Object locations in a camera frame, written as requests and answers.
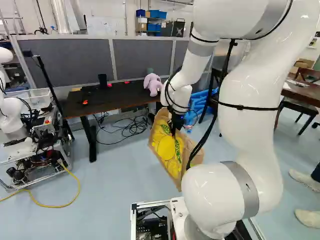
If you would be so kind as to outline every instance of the white shoe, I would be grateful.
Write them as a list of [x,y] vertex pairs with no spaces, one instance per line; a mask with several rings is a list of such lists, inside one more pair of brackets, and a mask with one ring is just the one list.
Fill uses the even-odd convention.
[[320,211],[306,211],[296,209],[294,211],[296,218],[307,227],[320,229]]
[[303,183],[313,191],[320,193],[320,182],[317,182],[311,178],[310,175],[303,174],[294,169],[290,169],[289,175],[296,181]]

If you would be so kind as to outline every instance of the cubicle partition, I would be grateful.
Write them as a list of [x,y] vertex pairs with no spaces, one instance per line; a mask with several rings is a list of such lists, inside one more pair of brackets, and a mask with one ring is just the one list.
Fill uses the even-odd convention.
[[[165,80],[182,65],[188,42],[188,38],[179,37],[20,35],[14,36],[13,47],[30,86],[45,88],[37,60],[23,57],[23,52],[41,56],[54,87],[83,86],[98,83],[98,74],[106,74],[110,83],[142,80],[148,68]],[[237,55],[243,56],[244,45],[236,48],[242,53]],[[216,49],[220,56],[226,55],[228,44]],[[212,62],[211,59],[195,91],[208,87]]]

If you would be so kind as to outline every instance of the black desk surface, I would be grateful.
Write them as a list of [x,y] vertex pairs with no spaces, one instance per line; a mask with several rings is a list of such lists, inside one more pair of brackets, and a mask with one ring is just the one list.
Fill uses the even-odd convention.
[[[87,105],[82,104],[84,100],[88,100]],[[91,93],[81,90],[69,92],[63,114],[65,119],[70,119],[152,102],[160,102],[160,94],[151,97],[149,89],[144,89],[142,80],[128,84],[118,82],[108,89],[98,89]]]

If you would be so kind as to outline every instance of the blue storage bin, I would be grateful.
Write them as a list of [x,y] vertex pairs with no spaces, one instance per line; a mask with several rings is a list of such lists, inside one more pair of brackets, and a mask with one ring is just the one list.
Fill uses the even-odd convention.
[[143,9],[139,9],[135,11],[135,15],[137,17],[145,17],[146,16],[146,10]]
[[148,24],[147,25],[147,30],[148,31],[156,31],[156,27],[157,27],[157,25],[156,24]]
[[156,24],[155,30],[160,32],[161,31],[161,24]]
[[167,12],[166,11],[159,11],[158,18],[166,19],[167,18]]
[[159,17],[159,10],[149,10],[150,18],[158,18]]

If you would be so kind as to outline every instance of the paper bag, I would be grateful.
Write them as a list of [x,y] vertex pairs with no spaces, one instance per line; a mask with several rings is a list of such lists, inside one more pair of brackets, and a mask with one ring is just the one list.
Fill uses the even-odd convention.
[[[168,124],[169,120],[169,111],[163,107],[154,118],[148,146],[169,174],[177,189],[181,191],[182,177],[186,172],[190,153],[196,144],[179,130],[175,131],[173,137]],[[193,158],[190,166],[201,164],[204,155],[204,151],[201,149]]]

